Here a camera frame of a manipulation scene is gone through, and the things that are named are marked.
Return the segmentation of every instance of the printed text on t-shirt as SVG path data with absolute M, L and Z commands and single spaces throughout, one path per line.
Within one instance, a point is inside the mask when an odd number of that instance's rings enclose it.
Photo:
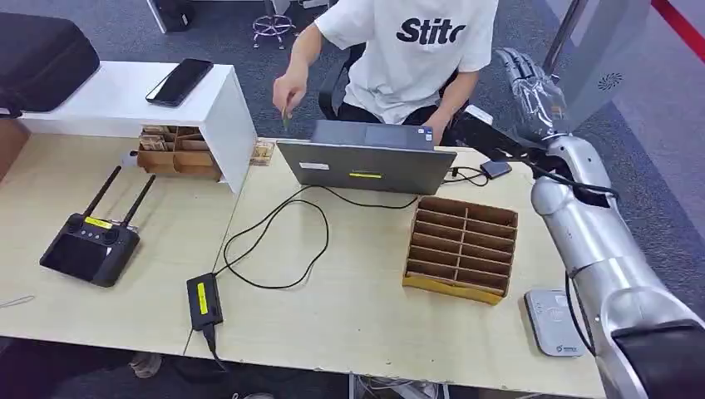
M 397 39 L 410 43 L 418 41 L 419 44 L 436 44 L 436 40 L 438 44 L 453 43 L 465 27 L 466 25 L 453 27 L 450 19 L 436 18 L 431 24 L 430 19 L 422 22 L 418 18 L 409 18 L 402 24 L 404 32 L 397 32 Z

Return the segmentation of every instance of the office chair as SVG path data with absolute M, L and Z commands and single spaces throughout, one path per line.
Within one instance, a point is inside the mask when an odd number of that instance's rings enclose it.
M 254 31 L 254 39 L 252 39 L 254 41 L 253 47 L 259 48 L 257 39 L 260 36 L 276 36 L 279 40 L 279 50 L 283 50 L 284 44 L 281 35 L 292 29 L 296 29 L 296 26 L 291 21 L 291 18 L 277 14 L 272 0 L 264 0 L 264 11 L 267 13 L 266 15 L 252 22 L 252 30 Z
M 326 75 L 325 80 L 323 80 L 323 84 L 318 91 L 318 107 L 321 108 L 321 112 L 326 116 L 326 119 L 330 121 L 338 120 L 338 112 L 336 108 L 333 107 L 333 93 L 335 92 L 335 88 L 340 82 L 343 73 L 345 71 L 350 71 L 350 67 L 353 66 L 355 61 L 357 61 L 364 52 L 365 43 L 356 44 L 355 46 L 350 47 L 350 55 L 348 56 L 348 59 L 338 62 L 333 66 L 333 68 L 331 68 L 330 71 L 328 71 L 328 74 Z M 448 87 L 448 85 L 456 79 L 457 75 L 458 72 L 454 71 L 440 89 L 441 98 L 443 97 L 443 92 L 446 90 L 446 87 Z M 466 104 L 461 108 L 461 111 L 465 110 L 468 102 L 466 102 Z

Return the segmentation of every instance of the red stripe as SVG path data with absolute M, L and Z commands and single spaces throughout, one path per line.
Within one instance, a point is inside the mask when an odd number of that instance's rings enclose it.
M 705 62 L 705 38 L 703 35 L 668 0 L 651 0 L 651 5 L 656 8 L 656 11 L 676 31 L 685 44 Z

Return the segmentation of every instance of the light wood tabletop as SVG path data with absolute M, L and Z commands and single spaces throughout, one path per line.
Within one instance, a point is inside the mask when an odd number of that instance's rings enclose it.
M 477 167 L 486 158 L 458 149 L 456 165 Z M 525 315 L 532 288 L 562 288 L 564 267 L 541 218 L 530 204 L 528 168 L 486 187 L 443 185 L 437 195 L 512 209 L 519 214 L 509 295 L 496 306 L 402 287 L 413 206 L 365 209 L 310 189 L 299 198 L 319 205 L 330 223 L 330 244 L 304 284 L 264 290 L 230 273 L 218 278 L 224 323 L 216 329 L 224 360 L 330 372 L 448 382 L 473 387 L 602 397 L 594 359 L 541 354 Z M 267 167 L 251 167 L 228 236 L 260 221 L 300 188 L 276 150 Z M 405 204 L 413 197 L 336 190 L 368 204 Z M 243 253 L 256 229 L 233 242 Z M 325 242 L 321 215 L 292 204 L 271 224 L 258 248 L 234 267 L 262 284 L 296 281 Z M 216 268 L 224 260 L 219 257 Z M 200 264 L 207 273 L 212 265 Z M 194 333 L 187 356 L 210 357 Z
M 82 212 L 137 139 L 32 135 L 0 183 L 0 335 L 181 354 L 186 280 L 212 268 L 232 215 L 228 185 L 160 177 L 132 223 L 141 243 L 112 288 L 39 266 L 67 217 Z M 147 181 L 123 168 L 94 216 L 122 219 Z

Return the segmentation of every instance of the controller screen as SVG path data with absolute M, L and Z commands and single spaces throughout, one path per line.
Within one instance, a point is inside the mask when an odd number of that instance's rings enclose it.
M 63 234 L 47 255 L 48 268 L 91 281 L 109 254 L 109 248 L 89 239 Z

